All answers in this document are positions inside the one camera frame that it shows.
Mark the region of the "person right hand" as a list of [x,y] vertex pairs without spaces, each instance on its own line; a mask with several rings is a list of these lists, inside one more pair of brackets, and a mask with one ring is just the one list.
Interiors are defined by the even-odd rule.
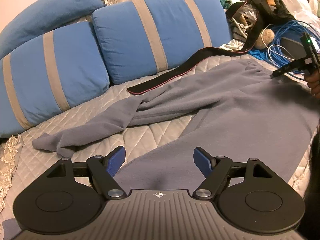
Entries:
[[315,70],[311,75],[304,75],[304,80],[307,82],[310,92],[317,99],[320,98],[320,75],[319,69]]

